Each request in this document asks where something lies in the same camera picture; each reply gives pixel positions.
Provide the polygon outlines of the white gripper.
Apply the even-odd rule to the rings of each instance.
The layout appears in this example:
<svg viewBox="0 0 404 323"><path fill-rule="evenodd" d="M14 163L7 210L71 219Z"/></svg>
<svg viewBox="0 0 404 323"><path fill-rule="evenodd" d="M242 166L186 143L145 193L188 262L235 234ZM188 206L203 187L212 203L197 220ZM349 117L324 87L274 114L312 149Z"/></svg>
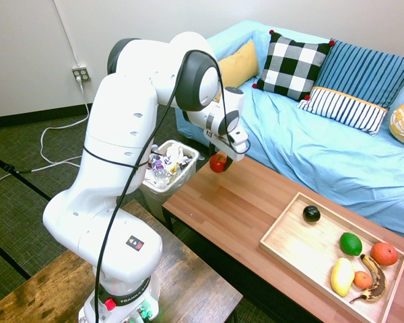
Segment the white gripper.
<svg viewBox="0 0 404 323"><path fill-rule="evenodd" d="M213 135L211 142L227 155L224 171L232 165L233 161L242 160L250 149L250 142L245 131L232 131L223 136Z"/></svg>

